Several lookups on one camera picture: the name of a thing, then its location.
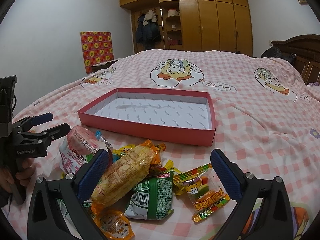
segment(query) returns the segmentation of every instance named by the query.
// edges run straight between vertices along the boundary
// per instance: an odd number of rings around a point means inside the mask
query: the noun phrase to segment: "human hand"
[[[27,187],[30,182],[30,177],[35,172],[35,168],[32,167],[33,159],[26,159],[22,162],[22,168],[24,171],[17,172],[16,178],[20,180],[20,184]],[[11,193],[10,184],[14,184],[14,179],[7,168],[0,169],[0,186],[7,192]]]

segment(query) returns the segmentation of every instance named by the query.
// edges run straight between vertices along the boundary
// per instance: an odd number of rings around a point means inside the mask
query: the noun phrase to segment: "pink package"
[[[59,147],[61,154],[60,168],[65,173],[76,173],[84,163],[88,163],[92,159],[99,149],[108,151],[110,166],[112,164],[112,152],[106,144],[98,141],[90,130],[76,125]]]

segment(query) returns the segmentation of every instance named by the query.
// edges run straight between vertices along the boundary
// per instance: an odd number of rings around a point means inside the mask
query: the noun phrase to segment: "candy wrapper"
[[[104,149],[109,152],[109,166],[112,164],[112,153],[104,142],[99,142],[90,130],[76,125],[65,137],[59,147],[61,154],[60,168],[65,173],[76,173],[79,168],[89,162],[93,155]]]
[[[173,212],[173,172],[148,178],[132,190],[135,192],[124,215],[128,218],[162,220]]]
[[[156,145],[156,156],[150,164],[150,172],[147,177],[157,176],[166,173],[166,168],[161,164],[161,152],[165,151],[166,146],[164,143]]]
[[[99,142],[104,142],[106,144],[106,146],[110,149],[110,151],[113,151],[113,146],[104,138],[101,131],[97,130],[95,137],[97,138],[97,140]],[[120,159],[120,157],[117,154],[112,153],[112,163],[115,163],[119,159]]]
[[[120,211],[106,210],[93,221],[108,239],[129,240],[134,236],[129,220]]]
[[[148,175],[156,150],[152,142],[147,140],[105,171],[91,195],[95,215],[117,202]]]
[[[129,144],[121,147],[119,150],[113,149],[112,153],[119,155],[119,157],[121,158],[122,156],[125,156],[127,153],[131,152],[133,148],[135,148],[135,145]]]
[[[182,172],[179,171],[177,168],[173,166],[173,161],[168,160],[166,165],[164,166],[168,171],[173,171],[173,175],[179,175]],[[186,192],[183,185],[181,185],[179,182],[173,182],[172,191],[176,196],[182,195]]]
[[[192,216],[194,222],[205,219],[230,200],[223,189],[211,180],[208,175],[211,170],[211,164],[206,164],[173,177],[174,182],[185,188],[196,209]]]

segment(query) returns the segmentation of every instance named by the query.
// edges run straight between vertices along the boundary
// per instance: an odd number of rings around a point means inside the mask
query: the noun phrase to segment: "barcode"
[[[136,192],[132,195],[131,200],[139,206],[148,207],[149,193]]]

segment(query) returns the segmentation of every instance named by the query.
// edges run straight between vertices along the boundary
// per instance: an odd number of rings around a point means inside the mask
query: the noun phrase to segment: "round box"
[[[178,11],[176,9],[169,9],[168,10],[168,17],[178,15]]]

